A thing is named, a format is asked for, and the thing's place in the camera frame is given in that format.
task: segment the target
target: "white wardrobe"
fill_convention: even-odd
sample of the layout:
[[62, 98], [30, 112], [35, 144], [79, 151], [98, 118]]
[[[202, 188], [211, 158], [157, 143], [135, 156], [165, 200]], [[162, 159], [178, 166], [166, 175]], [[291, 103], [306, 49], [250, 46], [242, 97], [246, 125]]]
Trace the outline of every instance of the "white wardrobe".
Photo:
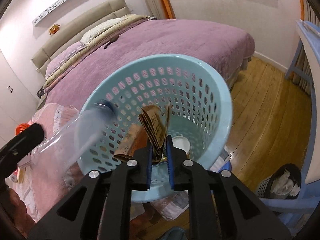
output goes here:
[[32, 118], [37, 104], [0, 51], [0, 148], [15, 136], [19, 124]]

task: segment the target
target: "beige headboard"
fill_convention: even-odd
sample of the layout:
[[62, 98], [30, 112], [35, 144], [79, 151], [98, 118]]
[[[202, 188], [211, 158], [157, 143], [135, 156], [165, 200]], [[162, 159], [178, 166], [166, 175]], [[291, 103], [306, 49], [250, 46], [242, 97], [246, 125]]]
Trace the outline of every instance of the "beige headboard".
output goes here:
[[61, 27], [32, 57], [32, 62], [45, 76], [48, 64], [73, 43], [81, 40], [90, 29], [109, 19], [130, 14], [124, 0], [108, 0], [91, 8], [73, 21]]

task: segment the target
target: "purple bedspread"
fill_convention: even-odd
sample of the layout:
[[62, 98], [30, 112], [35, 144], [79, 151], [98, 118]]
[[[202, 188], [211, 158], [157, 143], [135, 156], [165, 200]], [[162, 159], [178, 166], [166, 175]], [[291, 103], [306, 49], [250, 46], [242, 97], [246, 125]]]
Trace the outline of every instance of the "purple bedspread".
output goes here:
[[78, 110], [93, 90], [127, 63], [154, 54], [178, 53], [213, 66], [227, 80], [254, 53], [254, 39], [244, 30], [209, 21], [151, 20], [101, 46], [70, 71], [48, 94], [47, 103]]

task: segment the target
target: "small plush toy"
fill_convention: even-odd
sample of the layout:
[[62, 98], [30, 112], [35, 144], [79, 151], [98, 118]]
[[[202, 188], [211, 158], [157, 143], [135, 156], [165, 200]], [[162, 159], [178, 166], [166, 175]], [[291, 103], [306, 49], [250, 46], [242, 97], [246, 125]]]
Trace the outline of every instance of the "small plush toy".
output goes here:
[[53, 25], [53, 26], [49, 29], [49, 33], [50, 33], [49, 35], [55, 34], [58, 30], [60, 30], [59, 26], [60, 26], [60, 25], [57, 25], [57, 24]]

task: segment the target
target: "blue laundry basket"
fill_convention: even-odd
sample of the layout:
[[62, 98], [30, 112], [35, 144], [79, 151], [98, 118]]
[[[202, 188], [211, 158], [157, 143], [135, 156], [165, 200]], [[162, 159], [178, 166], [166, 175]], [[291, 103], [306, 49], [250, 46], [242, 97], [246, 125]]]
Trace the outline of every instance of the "blue laundry basket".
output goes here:
[[[117, 121], [78, 160], [83, 174], [106, 172], [121, 164], [113, 157], [132, 123], [139, 123], [141, 107], [155, 104], [162, 115], [171, 103], [169, 134], [191, 143], [189, 158], [209, 169], [228, 138], [232, 120], [230, 92], [223, 78], [207, 63], [178, 54], [161, 54], [135, 60], [106, 78], [90, 95], [81, 111], [101, 99], [118, 108]], [[150, 202], [173, 193], [167, 164], [153, 165], [151, 188], [133, 191], [133, 202]]]

